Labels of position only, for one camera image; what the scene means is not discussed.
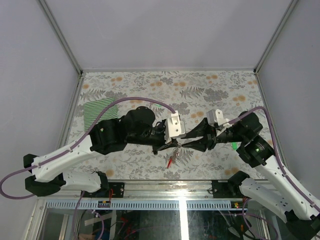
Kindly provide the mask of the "grey red key ring holder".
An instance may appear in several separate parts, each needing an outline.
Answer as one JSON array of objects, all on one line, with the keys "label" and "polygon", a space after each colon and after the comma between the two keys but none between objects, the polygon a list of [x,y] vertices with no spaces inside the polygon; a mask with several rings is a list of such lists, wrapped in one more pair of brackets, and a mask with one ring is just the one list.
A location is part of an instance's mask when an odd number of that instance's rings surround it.
[{"label": "grey red key ring holder", "polygon": [[180,152],[181,146],[178,145],[171,153],[168,162],[167,162],[167,169],[169,169],[179,158],[179,152]]}]

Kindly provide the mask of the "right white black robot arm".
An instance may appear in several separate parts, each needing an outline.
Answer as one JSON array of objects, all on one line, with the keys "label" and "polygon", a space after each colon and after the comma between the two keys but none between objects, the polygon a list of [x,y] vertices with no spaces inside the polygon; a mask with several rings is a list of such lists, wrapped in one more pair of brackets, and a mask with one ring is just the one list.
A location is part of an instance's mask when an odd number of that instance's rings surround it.
[{"label": "right white black robot arm", "polygon": [[184,148],[200,152],[212,150],[217,144],[239,143],[236,152],[251,168],[262,174],[277,193],[258,184],[243,171],[228,179],[228,192],[258,202],[286,225],[299,240],[310,240],[320,232],[320,200],[312,195],[279,160],[277,151],[260,136],[263,126],[253,112],[244,111],[228,123],[217,110],[189,131]]}]

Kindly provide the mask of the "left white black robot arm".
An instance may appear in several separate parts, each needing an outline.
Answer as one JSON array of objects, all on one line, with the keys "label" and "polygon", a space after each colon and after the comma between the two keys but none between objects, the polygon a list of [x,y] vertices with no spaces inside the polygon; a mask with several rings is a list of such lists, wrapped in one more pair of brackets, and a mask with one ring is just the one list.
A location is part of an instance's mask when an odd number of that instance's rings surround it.
[{"label": "left white black robot arm", "polygon": [[128,144],[151,146],[154,155],[177,147],[177,139],[186,136],[180,114],[172,113],[158,123],[154,123],[155,119],[151,109],[139,106],[121,118],[100,121],[88,135],[54,152],[43,156],[25,155],[24,166],[32,167],[31,176],[25,179],[25,189],[38,197],[50,196],[61,190],[105,197],[111,190],[104,172],[84,174],[73,172],[71,168],[90,159],[123,151]]}]

